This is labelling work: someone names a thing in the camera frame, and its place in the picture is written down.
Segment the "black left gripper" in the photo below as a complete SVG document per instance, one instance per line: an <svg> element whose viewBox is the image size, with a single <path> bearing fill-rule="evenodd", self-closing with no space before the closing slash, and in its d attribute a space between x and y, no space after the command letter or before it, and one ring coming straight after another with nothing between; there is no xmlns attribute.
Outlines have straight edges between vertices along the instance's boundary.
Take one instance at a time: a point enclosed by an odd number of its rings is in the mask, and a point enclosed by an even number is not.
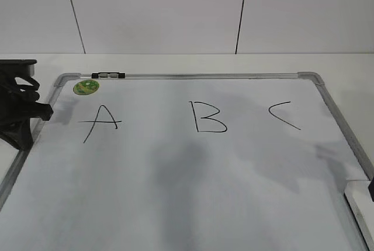
<svg viewBox="0 0 374 251"><path fill-rule="evenodd" d="M1 139L18 150L33 144L30 118L49 121L53 109L38 103L40 84L33 68L1 68Z"/></svg>

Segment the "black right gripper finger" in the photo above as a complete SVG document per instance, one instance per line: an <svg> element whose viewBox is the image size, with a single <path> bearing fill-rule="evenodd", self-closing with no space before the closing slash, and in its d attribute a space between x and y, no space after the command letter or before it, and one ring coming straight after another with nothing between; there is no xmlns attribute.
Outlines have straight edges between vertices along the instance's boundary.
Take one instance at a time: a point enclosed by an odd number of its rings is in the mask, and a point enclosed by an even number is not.
<svg viewBox="0 0 374 251"><path fill-rule="evenodd" d="M374 179L372 179L368 185L368 191L372 201L374 201Z"/></svg>

